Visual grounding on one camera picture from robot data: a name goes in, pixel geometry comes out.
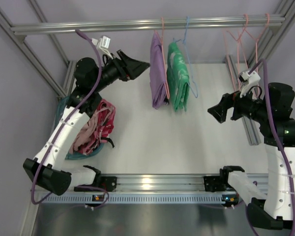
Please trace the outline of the purple trousers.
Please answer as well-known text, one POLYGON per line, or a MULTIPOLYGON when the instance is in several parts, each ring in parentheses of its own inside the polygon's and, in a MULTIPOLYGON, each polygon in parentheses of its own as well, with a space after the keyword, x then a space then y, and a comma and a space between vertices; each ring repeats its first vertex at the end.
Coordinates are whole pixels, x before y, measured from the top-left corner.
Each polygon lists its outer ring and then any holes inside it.
POLYGON ((155 31, 150 46, 150 89, 152 107, 159 109, 169 103, 169 87, 165 70, 163 45, 159 34, 155 31))

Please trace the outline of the pink wire hanger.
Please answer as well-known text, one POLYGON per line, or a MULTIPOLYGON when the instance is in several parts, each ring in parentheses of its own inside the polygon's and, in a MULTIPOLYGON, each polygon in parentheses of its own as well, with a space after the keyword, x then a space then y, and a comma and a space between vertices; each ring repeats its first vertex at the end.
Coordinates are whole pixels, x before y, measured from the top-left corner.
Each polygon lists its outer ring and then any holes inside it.
POLYGON ((166 97, 168 100, 170 100, 170 91, 168 86, 168 80, 167 80, 167 70, 166 70, 166 63, 165 63, 165 55, 164 55, 164 18, 161 17, 161 23, 162 23, 162 32, 161 35, 158 33, 158 31, 154 31, 156 35, 158 36, 159 41, 161 42, 161 51, 162 51, 162 58, 163 58, 163 66, 164 66, 164 74, 165 74, 165 90, 166 90, 166 97))

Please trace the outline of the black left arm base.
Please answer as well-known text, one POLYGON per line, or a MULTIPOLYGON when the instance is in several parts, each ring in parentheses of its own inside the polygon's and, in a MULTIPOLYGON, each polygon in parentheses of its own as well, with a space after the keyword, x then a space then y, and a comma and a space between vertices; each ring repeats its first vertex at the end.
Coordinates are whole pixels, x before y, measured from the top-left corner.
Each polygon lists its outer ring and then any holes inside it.
POLYGON ((89 165, 84 165, 83 168, 92 170, 95 176, 92 183, 75 186, 75 192, 100 191, 100 189, 104 189, 107 192, 113 192, 116 189, 118 179, 116 176, 104 176, 99 169, 89 165))

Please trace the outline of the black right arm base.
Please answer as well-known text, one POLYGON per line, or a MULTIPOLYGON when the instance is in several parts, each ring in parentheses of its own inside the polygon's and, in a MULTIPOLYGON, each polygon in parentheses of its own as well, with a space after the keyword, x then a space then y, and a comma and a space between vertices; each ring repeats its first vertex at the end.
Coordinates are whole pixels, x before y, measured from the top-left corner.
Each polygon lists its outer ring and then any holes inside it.
POLYGON ((234 189, 228 184, 229 173, 239 171, 245 172, 240 166, 224 166, 219 169, 218 176, 204 176, 204 187, 206 192, 222 192, 222 191, 234 191, 234 189))

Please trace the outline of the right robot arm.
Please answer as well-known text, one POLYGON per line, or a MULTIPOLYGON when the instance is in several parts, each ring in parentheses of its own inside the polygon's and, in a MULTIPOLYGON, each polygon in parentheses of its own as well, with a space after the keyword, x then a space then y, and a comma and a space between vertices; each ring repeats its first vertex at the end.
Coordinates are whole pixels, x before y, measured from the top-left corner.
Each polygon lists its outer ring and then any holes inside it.
POLYGON ((291 230, 295 233, 295 119, 291 118, 293 88, 283 83, 270 83, 263 99, 251 94, 226 93, 220 102, 208 108, 219 123, 226 120, 233 108, 231 120, 247 117, 260 125, 264 137, 268 166, 268 190, 263 194, 248 179, 240 166, 220 169, 223 183, 233 188, 246 204, 251 226, 268 230, 291 230))

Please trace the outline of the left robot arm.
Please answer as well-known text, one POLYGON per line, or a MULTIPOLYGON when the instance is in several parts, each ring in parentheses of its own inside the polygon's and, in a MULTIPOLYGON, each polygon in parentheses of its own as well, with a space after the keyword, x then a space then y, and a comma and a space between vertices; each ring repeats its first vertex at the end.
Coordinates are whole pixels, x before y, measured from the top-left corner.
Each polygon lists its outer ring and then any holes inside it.
POLYGON ((135 80, 150 63, 133 59, 122 50, 117 56, 98 56, 98 62, 86 57, 75 67, 76 87, 69 96, 63 115, 41 151, 23 163, 26 174, 32 181, 31 192, 39 186, 55 195, 62 195, 70 188, 94 186, 100 171, 84 165, 65 170, 63 164, 78 133, 90 121, 102 101, 100 91, 121 80, 135 80))

